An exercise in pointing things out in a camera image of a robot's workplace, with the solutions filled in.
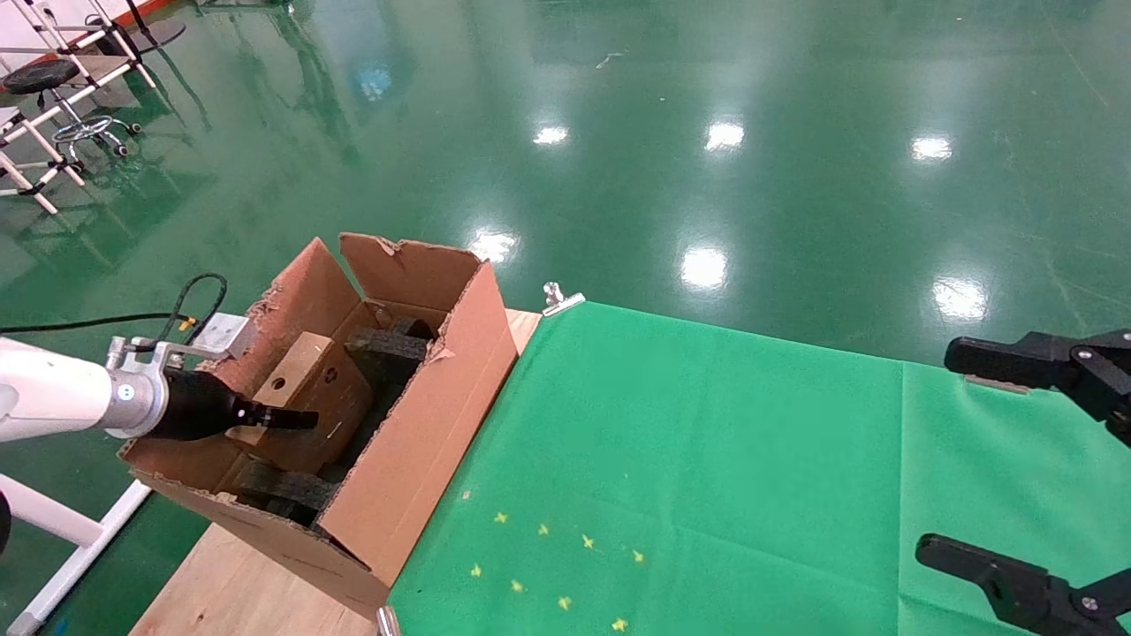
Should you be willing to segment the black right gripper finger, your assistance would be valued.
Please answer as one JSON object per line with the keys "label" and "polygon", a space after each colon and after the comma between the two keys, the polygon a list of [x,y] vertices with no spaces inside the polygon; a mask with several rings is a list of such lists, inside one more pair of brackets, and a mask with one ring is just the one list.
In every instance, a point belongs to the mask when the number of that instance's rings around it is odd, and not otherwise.
{"label": "black right gripper finger", "polygon": [[946,369],[993,383],[1057,390],[1130,446],[1130,334],[1070,338],[1030,330],[1015,343],[955,338]]}
{"label": "black right gripper finger", "polygon": [[1120,619],[1130,611],[1130,569],[1085,587],[1047,569],[941,534],[925,534],[915,558],[934,571],[982,588],[1002,624],[1036,635],[1126,635]]}

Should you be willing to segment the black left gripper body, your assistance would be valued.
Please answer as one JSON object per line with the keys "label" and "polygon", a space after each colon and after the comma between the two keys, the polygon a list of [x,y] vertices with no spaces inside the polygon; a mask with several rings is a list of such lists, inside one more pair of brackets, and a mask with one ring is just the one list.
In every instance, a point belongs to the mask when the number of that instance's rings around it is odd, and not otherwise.
{"label": "black left gripper body", "polygon": [[265,406],[231,390],[209,372],[164,371],[167,399],[157,423],[157,437],[167,440],[201,440],[231,428],[259,426]]}

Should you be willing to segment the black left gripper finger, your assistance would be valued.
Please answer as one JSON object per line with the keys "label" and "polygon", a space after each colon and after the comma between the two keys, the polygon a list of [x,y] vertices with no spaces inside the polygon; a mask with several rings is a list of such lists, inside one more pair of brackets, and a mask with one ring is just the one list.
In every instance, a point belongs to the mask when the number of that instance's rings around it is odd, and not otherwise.
{"label": "black left gripper finger", "polygon": [[309,430],[316,429],[319,421],[316,411],[299,411],[266,404],[238,404],[234,415],[240,427],[262,429]]}

